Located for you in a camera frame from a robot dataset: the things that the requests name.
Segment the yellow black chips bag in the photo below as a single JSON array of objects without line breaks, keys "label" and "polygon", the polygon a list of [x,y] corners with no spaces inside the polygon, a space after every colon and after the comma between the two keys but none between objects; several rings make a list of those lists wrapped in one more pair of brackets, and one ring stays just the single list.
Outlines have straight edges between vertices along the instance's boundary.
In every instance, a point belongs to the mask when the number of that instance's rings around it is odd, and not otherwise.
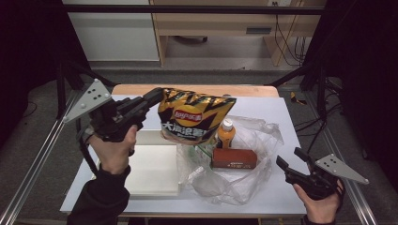
[{"label": "yellow black chips bag", "polygon": [[158,107],[161,135],[174,143],[198,144],[211,139],[237,100],[175,88],[163,89]]}]

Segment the black metal stand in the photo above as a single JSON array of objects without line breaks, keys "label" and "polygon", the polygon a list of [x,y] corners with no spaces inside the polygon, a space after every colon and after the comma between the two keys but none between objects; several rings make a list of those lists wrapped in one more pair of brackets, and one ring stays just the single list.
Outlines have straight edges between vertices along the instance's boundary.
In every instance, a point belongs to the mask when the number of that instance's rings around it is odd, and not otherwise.
[{"label": "black metal stand", "polygon": [[58,113],[56,118],[60,119],[67,110],[65,82],[68,82],[73,90],[82,90],[84,81],[81,74],[87,75],[93,79],[99,79],[105,86],[115,87],[116,82],[112,82],[98,73],[94,72],[91,67],[84,67],[77,62],[70,60],[62,60],[56,69],[56,88]]},{"label": "black metal stand", "polygon": [[327,72],[321,63],[309,63],[296,68],[280,79],[269,83],[268,86],[279,87],[280,85],[301,75],[304,76],[299,85],[302,91],[309,91],[317,85],[316,111],[322,119],[325,119],[327,117],[325,101]]}]

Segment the person's left hand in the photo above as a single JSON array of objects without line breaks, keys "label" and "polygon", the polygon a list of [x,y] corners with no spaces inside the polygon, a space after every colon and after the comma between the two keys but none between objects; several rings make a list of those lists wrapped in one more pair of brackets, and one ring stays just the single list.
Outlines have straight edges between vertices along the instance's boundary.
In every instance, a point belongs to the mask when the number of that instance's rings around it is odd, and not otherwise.
[{"label": "person's left hand", "polygon": [[96,152],[101,168],[110,174],[121,174],[129,166],[129,154],[136,144],[137,127],[132,125],[122,142],[104,142],[93,135],[88,143]]}]

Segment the brown rectangular box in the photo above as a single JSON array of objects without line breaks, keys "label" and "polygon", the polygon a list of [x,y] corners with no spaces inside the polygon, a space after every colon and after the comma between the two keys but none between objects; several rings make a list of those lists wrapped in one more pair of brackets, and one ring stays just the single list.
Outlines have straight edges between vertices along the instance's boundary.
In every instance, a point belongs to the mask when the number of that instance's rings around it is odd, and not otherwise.
[{"label": "brown rectangular box", "polygon": [[256,165],[257,155],[253,150],[216,148],[213,151],[214,168],[254,169]]}]

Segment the white cabinet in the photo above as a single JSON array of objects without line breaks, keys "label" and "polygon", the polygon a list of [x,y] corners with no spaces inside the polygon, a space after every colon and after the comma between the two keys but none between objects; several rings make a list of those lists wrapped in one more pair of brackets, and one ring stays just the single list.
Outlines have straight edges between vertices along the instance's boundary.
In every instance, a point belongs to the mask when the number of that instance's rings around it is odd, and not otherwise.
[{"label": "white cabinet", "polygon": [[91,62],[159,60],[150,13],[70,12],[69,18]]}]

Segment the white plastic bin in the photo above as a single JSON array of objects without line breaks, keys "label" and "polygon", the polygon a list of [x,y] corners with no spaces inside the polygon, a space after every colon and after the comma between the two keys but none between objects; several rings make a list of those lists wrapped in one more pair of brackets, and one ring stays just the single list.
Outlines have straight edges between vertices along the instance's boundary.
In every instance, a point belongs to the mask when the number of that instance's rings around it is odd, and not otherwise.
[{"label": "white plastic bin", "polygon": [[130,167],[125,187],[131,196],[176,196],[179,193],[176,144],[164,140],[159,130],[137,133]]}]

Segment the clear plastic bag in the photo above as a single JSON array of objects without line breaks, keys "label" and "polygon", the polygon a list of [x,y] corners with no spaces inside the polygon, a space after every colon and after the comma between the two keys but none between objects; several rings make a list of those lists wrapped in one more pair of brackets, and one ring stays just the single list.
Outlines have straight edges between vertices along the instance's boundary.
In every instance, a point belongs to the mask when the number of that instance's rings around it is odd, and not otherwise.
[{"label": "clear plastic bag", "polygon": [[237,133],[232,148],[248,149],[257,155],[255,167],[215,168],[216,142],[176,147],[179,184],[209,203],[248,203],[271,175],[271,157],[284,145],[280,128],[263,119],[230,115]]}]

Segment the person's right hand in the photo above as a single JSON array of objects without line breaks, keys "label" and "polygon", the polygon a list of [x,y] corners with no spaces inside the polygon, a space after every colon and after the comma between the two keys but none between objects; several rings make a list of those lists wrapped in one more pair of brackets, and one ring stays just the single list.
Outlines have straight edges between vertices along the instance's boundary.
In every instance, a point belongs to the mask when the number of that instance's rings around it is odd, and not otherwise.
[{"label": "person's right hand", "polygon": [[338,183],[337,190],[333,195],[319,201],[311,199],[298,184],[294,184],[293,188],[306,208],[304,218],[318,223],[328,223],[336,219],[336,214],[341,208],[344,198],[344,188],[341,183]]}]

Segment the wooden desk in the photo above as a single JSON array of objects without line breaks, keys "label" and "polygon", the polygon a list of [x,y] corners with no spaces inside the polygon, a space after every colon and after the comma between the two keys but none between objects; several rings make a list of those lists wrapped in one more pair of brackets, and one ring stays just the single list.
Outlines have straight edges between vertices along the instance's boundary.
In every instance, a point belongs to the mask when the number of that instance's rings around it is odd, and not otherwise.
[{"label": "wooden desk", "polygon": [[[323,7],[327,0],[148,0],[152,6],[238,6],[238,7]],[[294,37],[314,35],[318,15],[266,14],[189,14],[154,13],[152,19],[158,36],[161,60],[165,59],[167,38],[209,36],[262,37],[270,58],[278,66],[287,56],[288,42]]]}]

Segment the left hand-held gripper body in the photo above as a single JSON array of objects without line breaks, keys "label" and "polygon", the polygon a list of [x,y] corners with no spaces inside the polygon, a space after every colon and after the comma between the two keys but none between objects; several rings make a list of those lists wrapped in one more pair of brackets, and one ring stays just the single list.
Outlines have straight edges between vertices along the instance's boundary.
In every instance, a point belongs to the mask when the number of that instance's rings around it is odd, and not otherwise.
[{"label": "left hand-held gripper body", "polygon": [[85,129],[79,128],[80,136],[93,133],[105,142],[118,143],[131,125],[143,127],[146,114],[147,95],[114,100],[102,81],[95,79],[62,121],[67,124],[87,115],[90,121]]}]

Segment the aluminium floor rail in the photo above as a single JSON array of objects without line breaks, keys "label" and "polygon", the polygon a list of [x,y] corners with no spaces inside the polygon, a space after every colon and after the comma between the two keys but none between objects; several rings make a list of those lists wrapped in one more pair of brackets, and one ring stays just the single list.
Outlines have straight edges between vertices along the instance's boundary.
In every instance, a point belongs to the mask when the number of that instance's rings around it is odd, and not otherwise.
[{"label": "aluminium floor rail", "polygon": [[22,121],[0,149],[0,225],[66,223],[60,208],[80,157],[56,115],[55,92],[31,92]]},{"label": "aluminium floor rail", "polygon": [[[331,107],[326,108],[325,114],[321,115],[317,109],[317,98],[315,94],[312,92],[304,92],[303,95],[308,101],[308,105],[310,106],[313,115],[317,119],[320,119],[321,117],[327,119],[334,112],[340,111],[342,109],[341,104],[337,103]],[[335,142],[335,139],[333,138],[328,128],[328,124],[323,121],[320,121],[319,126],[320,126],[320,134],[326,145],[326,151],[329,154],[332,154],[338,159],[340,159],[342,162],[345,162],[341,149],[338,147],[338,144]],[[360,183],[353,180],[349,180],[348,178],[343,178],[343,181],[345,185],[346,195],[348,196],[348,199],[350,200],[352,206],[354,207],[357,213],[357,216],[359,217],[360,224],[377,225],[374,213],[370,208],[369,204],[367,203],[362,191],[360,190]]]}]

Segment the yellow black floor tape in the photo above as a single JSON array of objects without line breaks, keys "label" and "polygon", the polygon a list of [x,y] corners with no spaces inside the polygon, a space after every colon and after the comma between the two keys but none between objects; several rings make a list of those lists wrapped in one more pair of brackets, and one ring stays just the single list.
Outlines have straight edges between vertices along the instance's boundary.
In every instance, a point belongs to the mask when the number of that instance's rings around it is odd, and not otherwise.
[{"label": "yellow black floor tape", "polygon": [[297,103],[300,105],[307,105],[307,101],[303,100],[303,99],[298,99],[295,92],[290,92],[290,99],[291,99],[291,102],[293,102],[293,103]]}]

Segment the orange drink bottle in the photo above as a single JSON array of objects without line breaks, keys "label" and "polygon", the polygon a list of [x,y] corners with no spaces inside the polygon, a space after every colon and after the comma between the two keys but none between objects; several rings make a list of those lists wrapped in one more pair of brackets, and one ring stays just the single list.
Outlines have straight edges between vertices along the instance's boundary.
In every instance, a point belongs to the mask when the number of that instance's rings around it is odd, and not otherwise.
[{"label": "orange drink bottle", "polygon": [[217,147],[222,149],[230,148],[235,134],[236,129],[233,121],[230,118],[225,118],[217,130]]}]

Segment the black metal frame bar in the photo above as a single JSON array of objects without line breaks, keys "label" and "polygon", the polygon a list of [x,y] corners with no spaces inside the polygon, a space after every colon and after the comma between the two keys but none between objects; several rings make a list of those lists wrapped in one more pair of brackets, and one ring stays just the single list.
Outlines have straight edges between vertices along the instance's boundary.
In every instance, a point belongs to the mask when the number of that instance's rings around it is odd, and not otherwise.
[{"label": "black metal frame bar", "polygon": [[64,5],[67,12],[87,13],[199,13],[199,14],[278,14],[322,15],[323,7],[237,7],[176,5]]}]

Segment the black curtain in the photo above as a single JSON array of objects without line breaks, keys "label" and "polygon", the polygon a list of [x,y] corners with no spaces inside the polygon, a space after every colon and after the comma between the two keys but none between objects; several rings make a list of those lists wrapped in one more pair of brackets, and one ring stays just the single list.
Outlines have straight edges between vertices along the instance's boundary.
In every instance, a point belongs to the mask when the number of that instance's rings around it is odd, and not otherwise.
[{"label": "black curtain", "polygon": [[326,0],[306,61],[342,81],[367,153],[398,191],[398,0]]},{"label": "black curtain", "polygon": [[73,88],[84,85],[68,62],[89,67],[63,0],[0,0],[0,147],[21,121],[29,92],[55,80],[59,68]]}]

